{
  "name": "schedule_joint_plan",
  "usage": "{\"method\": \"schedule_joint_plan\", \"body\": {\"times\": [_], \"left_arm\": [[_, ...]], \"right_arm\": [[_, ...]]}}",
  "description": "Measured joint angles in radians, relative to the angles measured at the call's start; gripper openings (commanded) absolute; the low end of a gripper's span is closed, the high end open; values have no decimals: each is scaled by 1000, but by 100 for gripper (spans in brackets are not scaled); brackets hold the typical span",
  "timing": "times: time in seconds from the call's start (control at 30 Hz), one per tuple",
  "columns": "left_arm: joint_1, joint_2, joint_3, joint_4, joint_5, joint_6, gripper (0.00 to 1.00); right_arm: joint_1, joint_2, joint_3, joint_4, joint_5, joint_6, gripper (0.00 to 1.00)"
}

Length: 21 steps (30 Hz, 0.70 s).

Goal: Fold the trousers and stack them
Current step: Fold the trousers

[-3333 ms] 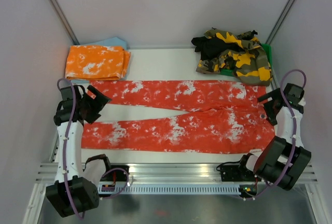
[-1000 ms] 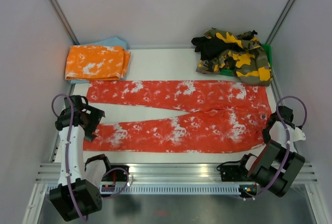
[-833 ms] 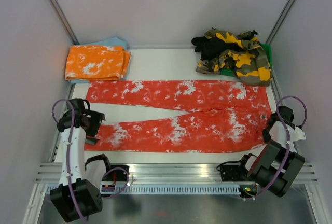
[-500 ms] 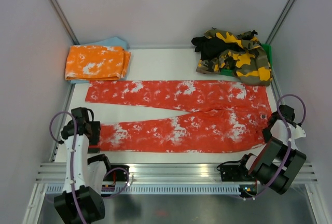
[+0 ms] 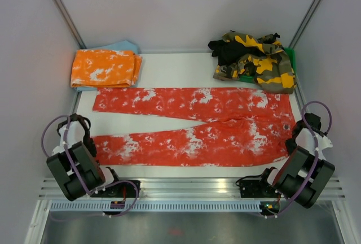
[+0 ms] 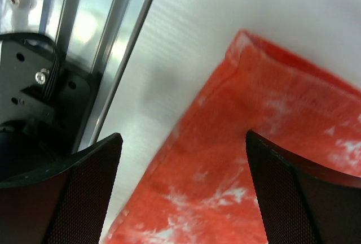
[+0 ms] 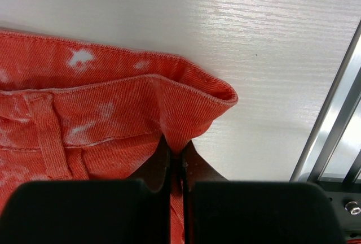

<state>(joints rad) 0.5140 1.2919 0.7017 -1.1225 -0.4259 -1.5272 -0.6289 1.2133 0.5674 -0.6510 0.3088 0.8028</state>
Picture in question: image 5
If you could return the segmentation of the camouflage yellow green trousers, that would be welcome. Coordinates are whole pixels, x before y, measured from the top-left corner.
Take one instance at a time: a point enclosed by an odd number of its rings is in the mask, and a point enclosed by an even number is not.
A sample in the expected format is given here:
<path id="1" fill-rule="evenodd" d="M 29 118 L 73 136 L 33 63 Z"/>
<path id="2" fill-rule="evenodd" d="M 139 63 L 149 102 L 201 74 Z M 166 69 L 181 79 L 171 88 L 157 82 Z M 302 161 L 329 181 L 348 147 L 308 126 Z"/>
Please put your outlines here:
<path id="1" fill-rule="evenodd" d="M 220 40 L 237 41 L 254 51 L 239 58 L 229 66 L 217 63 L 213 78 L 239 81 L 242 75 L 251 76 L 261 89 L 270 93 L 292 94 L 296 75 L 278 33 L 255 38 L 249 34 L 229 31 Z"/>

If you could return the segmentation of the red white tie-dye trousers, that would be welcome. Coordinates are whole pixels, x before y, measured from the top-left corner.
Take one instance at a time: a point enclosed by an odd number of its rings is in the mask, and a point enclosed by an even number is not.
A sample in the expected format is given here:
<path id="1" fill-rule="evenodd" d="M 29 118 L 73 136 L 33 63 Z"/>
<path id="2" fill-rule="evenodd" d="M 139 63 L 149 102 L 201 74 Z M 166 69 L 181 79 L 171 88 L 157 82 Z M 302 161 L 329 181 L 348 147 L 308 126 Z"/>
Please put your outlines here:
<path id="1" fill-rule="evenodd" d="M 289 96 L 247 88 L 100 89 L 95 112 L 198 121 L 195 127 L 94 137 L 102 165 L 252 167 L 287 155 Z"/>

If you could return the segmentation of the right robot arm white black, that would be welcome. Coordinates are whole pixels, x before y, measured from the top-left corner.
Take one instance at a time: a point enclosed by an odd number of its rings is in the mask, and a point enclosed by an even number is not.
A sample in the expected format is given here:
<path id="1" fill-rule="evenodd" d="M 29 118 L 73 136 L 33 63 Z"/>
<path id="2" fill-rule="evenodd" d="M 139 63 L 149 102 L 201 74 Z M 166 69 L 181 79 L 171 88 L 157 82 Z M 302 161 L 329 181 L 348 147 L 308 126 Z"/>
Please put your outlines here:
<path id="1" fill-rule="evenodd" d="M 257 182 L 258 192 L 265 197 L 276 191 L 304 208 L 310 208 L 321 195 L 335 171 L 335 166 L 326 161 L 322 151 L 333 147 L 327 132 L 321 131 L 321 118 L 306 113 L 296 122 L 291 138 L 285 142 L 289 158 L 284 165 L 264 170 Z"/>

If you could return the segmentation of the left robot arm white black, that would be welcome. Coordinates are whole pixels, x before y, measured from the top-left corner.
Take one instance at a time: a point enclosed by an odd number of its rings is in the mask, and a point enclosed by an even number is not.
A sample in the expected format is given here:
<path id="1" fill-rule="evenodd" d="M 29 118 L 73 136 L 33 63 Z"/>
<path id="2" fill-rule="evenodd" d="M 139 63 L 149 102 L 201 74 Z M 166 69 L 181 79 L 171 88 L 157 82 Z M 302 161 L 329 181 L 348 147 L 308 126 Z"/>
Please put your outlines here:
<path id="1" fill-rule="evenodd" d="M 59 144 L 47 156 L 46 164 L 69 201 L 85 195 L 107 193 L 117 197 L 123 184 L 110 167 L 101 168 L 96 161 L 97 150 L 90 136 L 90 120 L 79 114 L 65 115 L 56 129 Z"/>

